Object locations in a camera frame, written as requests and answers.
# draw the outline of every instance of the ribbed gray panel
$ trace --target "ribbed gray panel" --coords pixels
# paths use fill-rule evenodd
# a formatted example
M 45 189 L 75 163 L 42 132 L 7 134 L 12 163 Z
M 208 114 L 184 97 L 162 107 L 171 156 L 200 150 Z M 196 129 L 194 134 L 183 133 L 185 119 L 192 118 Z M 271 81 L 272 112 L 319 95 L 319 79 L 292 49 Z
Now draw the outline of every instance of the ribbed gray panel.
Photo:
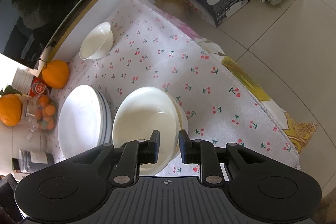
M 24 224 L 33 224 L 26 220 Z M 238 211 L 225 193 L 196 177 L 140 177 L 136 185 L 112 191 L 107 202 L 72 224 L 257 224 Z M 302 224 L 314 223 L 306 219 Z

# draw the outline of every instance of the cherry print tablecloth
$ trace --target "cherry print tablecloth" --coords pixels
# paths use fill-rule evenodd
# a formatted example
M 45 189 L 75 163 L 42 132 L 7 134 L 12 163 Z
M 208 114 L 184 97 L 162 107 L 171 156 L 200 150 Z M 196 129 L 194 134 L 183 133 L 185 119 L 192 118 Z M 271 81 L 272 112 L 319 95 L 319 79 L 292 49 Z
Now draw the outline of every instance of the cherry print tablecloth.
M 279 126 L 258 100 L 194 41 L 200 37 L 186 25 L 177 28 L 169 21 L 171 16 L 144 3 L 125 0 L 106 20 L 111 23 L 115 43 L 105 58 L 83 61 L 76 55 L 69 64 L 66 87 L 52 92 L 59 109 L 75 87 L 87 84 L 103 93 L 114 116 L 128 94 L 154 86 L 181 105 L 191 139 L 220 147 L 236 142 L 298 168 L 299 156 L 285 133 L 274 130 Z M 57 128 L 48 136 L 47 146 L 56 161 L 64 159 Z M 184 165 L 177 157 L 158 175 L 195 175 L 198 168 Z

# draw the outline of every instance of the stack of plates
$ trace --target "stack of plates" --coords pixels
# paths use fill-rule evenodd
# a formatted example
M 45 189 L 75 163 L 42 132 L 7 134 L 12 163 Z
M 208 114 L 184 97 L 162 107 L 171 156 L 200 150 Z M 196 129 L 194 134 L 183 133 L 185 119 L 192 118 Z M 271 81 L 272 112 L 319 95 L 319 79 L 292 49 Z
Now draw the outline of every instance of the stack of plates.
M 58 141 L 68 159 L 110 142 L 112 118 L 106 99 L 88 85 L 76 87 L 67 97 L 58 119 Z

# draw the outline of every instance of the tiled wall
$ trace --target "tiled wall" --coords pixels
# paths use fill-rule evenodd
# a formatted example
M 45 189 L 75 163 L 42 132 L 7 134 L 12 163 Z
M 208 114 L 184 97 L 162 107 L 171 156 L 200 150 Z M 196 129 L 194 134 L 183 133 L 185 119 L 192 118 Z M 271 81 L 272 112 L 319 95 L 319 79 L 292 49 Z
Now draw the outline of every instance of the tiled wall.
M 44 139 L 43 134 L 32 133 L 27 123 L 7 127 L 0 122 L 0 174 L 12 172 L 12 158 L 18 158 L 19 149 L 43 151 Z

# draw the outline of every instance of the barcode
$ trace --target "barcode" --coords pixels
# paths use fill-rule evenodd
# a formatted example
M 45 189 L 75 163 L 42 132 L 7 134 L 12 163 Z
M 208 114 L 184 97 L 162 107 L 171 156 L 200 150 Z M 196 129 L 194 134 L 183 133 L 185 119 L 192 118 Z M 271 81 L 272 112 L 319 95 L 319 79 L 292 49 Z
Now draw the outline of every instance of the barcode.
M 241 6 L 244 6 L 246 3 L 248 3 L 248 1 L 249 1 L 249 0 L 243 0 L 243 1 L 241 2 Z

